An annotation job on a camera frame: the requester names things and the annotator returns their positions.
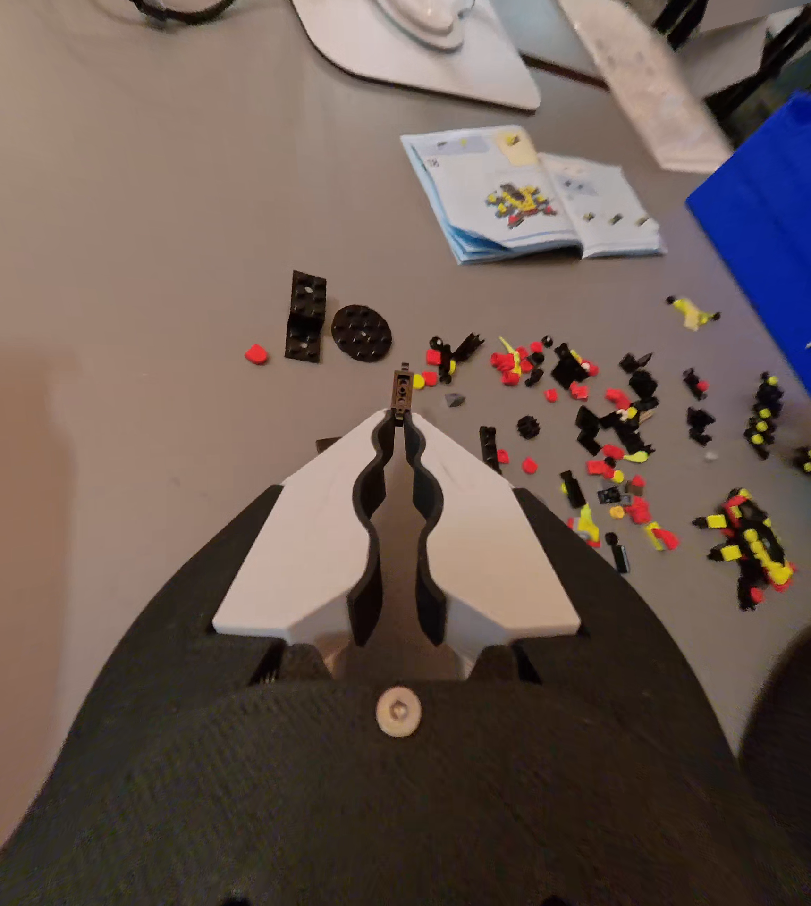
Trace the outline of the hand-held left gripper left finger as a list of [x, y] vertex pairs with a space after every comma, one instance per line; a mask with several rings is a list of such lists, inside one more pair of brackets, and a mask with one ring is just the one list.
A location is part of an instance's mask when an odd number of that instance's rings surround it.
[[212, 620], [223, 635], [364, 646], [383, 589], [371, 516], [386, 497], [397, 420], [378, 411], [281, 484]]

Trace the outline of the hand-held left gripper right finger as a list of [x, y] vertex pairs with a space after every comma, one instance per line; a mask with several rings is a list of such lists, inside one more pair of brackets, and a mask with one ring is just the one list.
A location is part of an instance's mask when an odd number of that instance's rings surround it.
[[513, 485], [418, 414], [403, 433], [424, 521], [415, 603], [428, 640], [468, 676], [487, 648], [575, 636], [581, 618]]

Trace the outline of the yellow black red lego model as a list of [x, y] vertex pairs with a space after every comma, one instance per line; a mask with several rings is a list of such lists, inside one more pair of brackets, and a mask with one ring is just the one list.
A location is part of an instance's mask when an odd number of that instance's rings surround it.
[[796, 568], [774, 531], [770, 515], [747, 489], [732, 489], [715, 512], [695, 517], [692, 526], [721, 534], [722, 541], [706, 557], [737, 566], [736, 594], [742, 612], [756, 610], [768, 589], [782, 593], [791, 586]]

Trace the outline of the pile of lego pieces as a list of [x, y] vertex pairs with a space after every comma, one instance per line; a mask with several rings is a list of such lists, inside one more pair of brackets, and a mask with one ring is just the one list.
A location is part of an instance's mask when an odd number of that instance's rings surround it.
[[[553, 338], [546, 335], [529, 347], [513, 347], [500, 338], [502, 351], [492, 352], [490, 367], [499, 375], [502, 386], [507, 388], [523, 385], [534, 389], [540, 385], [545, 374], [549, 373], [555, 386], [545, 387], [543, 396], [548, 404], [559, 401], [557, 386], [568, 393], [570, 399], [585, 403], [590, 397], [586, 381], [596, 377], [600, 368], [590, 359], [582, 357], [567, 344], [555, 345]], [[458, 368], [468, 362], [483, 345], [478, 334], [468, 334], [464, 340], [453, 348], [442, 337], [435, 335], [429, 343], [425, 354], [428, 369], [418, 373], [413, 380], [415, 390], [437, 385], [450, 385]], [[555, 364], [550, 372], [546, 364], [546, 352], [552, 350], [556, 355]], [[626, 357], [622, 368], [633, 378], [648, 377], [643, 365], [649, 356], [642, 360]], [[672, 551], [678, 547], [676, 535], [661, 527], [652, 518], [650, 507], [644, 497], [645, 480], [639, 475], [628, 477], [620, 468], [625, 462], [629, 465], [642, 464], [652, 454], [652, 447], [644, 443], [640, 436], [639, 424], [646, 413], [646, 404], [656, 403], [653, 397], [652, 384], [639, 381], [638, 399], [633, 400], [625, 391], [608, 388], [605, 399], [612, 409], [605, 416], [597, 416], [585, 405], [581, 405], [574, 422], [578, 428], [578, 443], [589, 453], [590, 458], [585, 467], [588, 475], [600, 478], [604, 488], [598, 491], [598, 500], [608, 505], [609, 515], [613, 519], [627, 517], [633, 525], [642, 527], [653, 547], [659, 552]], [[619, 441], [617, 444], [601, 443], [600, 433], [613, 431]], [[516, 422], [516, 432], [525, 440], [533, 440], [541, 431], [540, 421], [535, 415], [523, 414]], [[498, 475], [502, 475], [502, 466], [509, 465], [509, 451], [498, 446], [497, 428], [482, 425], [479, 427], [479, 443], [482, 463]], [[579, 481], [571, 471], [561, 473], [561, 492], [567, 497], [572, 510], [576, 513], [570, 517], [569, 526], [591, 547], [601, 545], [600, 530], [591, 517], [591, 506], [581, 491]], [[615, 560], [616, 570], [628, 574], [630, 566], [626, 550], [619, 542], [615, 532], [604, 534], [604, 540]]]

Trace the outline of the black lego hinge plate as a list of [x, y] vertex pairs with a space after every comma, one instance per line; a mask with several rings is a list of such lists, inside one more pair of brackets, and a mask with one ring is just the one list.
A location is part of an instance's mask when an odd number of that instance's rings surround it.
[[405, 417], [411, 412], [414, 388], [414, 375], [408, 362], [404, 361], [394, 373], [390, 411], [398, 427], [405, 423]]

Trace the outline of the black round lego stand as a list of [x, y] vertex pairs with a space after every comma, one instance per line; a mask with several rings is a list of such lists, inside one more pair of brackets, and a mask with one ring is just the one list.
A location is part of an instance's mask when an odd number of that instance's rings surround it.
[[[319, 364], [327, 321], [328, 284], [322, 277], [294, 270], [285, 334], [284, 357]], [[330, 337], [337, 348], [355, 361], [372, 363], [392, 348], [388, 322], [376, 310], [361, 304], [339, 308], [331, 319]]]

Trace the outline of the lego instruction booklet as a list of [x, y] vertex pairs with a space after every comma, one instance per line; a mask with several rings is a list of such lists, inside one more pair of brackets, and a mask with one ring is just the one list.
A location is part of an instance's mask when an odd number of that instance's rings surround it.
[[558, 251], [581, 259], [667, 251], [621, 167], [540, 153], [519, 126], [400, 142], [459, 264]]

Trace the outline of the blue plastic bin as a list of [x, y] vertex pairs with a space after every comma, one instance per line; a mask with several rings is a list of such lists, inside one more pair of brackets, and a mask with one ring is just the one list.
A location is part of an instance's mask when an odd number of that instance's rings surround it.
[[790, 97], [686, 205], [811, 395], [811, 94]]

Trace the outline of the silver monitor stand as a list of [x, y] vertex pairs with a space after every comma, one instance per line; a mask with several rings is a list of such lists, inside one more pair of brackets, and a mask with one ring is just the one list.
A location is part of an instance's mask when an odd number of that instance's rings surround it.
[[541, 93], [491, 2], [475, 2], [454, 29], [419, 40], [389, 2], [295, 1], [315, 49], [363, 80], [535, 112]]

